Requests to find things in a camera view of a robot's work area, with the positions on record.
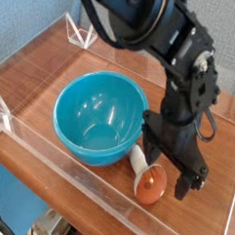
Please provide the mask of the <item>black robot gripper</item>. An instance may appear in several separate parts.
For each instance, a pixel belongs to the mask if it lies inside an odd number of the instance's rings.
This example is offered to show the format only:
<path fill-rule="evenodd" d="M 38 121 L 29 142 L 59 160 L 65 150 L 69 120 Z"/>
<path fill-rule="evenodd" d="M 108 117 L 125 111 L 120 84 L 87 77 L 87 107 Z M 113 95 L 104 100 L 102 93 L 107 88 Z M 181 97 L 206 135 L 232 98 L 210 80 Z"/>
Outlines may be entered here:
<path fill-rule="evenodd" d="M 165 119 L 162 114 L 146 109 L 143 112 L 142 143 L 148 165 L 158 157 L 165 156 L 182 175 L 176 180 L 177 200 L 182 200 L 189 189 L 201 189 L 209 174 L 203 154 L 197 145 L 194 123 L 178 126 Z"/>

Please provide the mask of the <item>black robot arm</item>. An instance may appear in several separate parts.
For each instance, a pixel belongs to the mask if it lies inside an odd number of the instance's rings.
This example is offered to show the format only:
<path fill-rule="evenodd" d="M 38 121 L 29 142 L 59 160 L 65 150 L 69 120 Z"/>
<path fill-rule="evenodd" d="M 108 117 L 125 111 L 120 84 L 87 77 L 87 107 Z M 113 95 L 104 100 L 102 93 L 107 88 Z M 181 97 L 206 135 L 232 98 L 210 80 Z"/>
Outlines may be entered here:
<path fill-rule="evenodd" d="M 143 112 L 143 148 L 151 164 L 164 154 L 180 171 L 178 200 L 201 189 L 209 167 L 197 141 L 211 141 L 200 131 L 206 116 L 216 127 L 210 107 L 220 89 L 215 70 L 214 40 L 187 0 L 81 0 L 99 37 L 119 50 L 146 51 L 167 75 L 160 111 Z"/>

